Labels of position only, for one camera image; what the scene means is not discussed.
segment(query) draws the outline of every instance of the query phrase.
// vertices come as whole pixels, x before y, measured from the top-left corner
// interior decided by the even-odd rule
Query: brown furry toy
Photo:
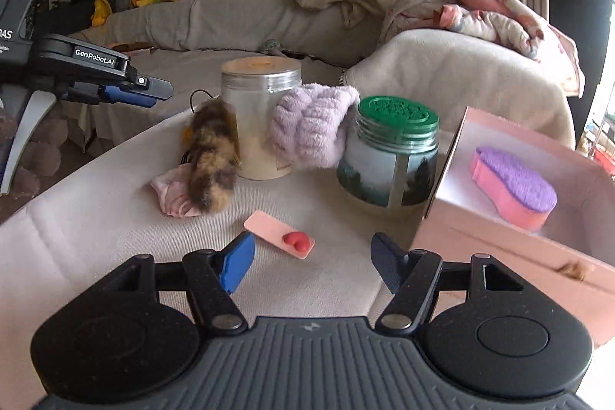
[[[231,114],[221,99],[211,99],[199,107],[190,125],[188,195],[203,212],[222,211],[235,189],[238,160]]]

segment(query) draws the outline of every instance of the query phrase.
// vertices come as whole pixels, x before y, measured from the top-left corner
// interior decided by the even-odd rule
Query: pink toy
[[[503,219],[530,232],[542,228],[557,204],[553,187],[521,159],[495,148],[477,148],[470,166],[472,179]]]
[[[150,182],[158,194],[160,209],[167,216],[180,219],[202,215],[202,212],[194,206],[188,196],[190,168],[190,164],[182,164],[160,176],[156,176]]]
[[[313,238],[263,211],[256,211],[246,219],[244,228],[298,259],[305,259],[314,248]]]
[[[350,86],[305,84],[289,91],[276,106],[269,135],[289,162],[311,168],[335,167],[344,153],[348,110],[359,103]]]

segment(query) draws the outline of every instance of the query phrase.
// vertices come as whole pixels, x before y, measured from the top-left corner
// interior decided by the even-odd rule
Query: red heart
[[[282,237],[286,245],[292,245],[297,252],[308,252],[310,247],[309,237],[303,232],[290,232]]]

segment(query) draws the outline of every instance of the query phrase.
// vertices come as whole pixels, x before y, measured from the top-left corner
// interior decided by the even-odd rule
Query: glass jar
[[[354,198],[387,209],[417,206],[434,186],[438,116],[404,98],[361,100],[337,179]]]
[[[234,111],[239,176],[275,179],[290,173],[269,140],[269,124],[282,96],[301,85],[301,63],[292,58],[255,56],[222,65],[222,99]]]

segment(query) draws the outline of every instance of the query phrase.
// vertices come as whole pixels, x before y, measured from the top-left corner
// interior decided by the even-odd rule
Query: jar lid
[[[396,96],[370,96],[359,103],[359,113],[402,135],[429,135],[438,131],[440,119],[425,105]]]
[[[277,91],[301,84],[301,62],[281,56],[253,56],[222,65],[223,86],[231,89]]]

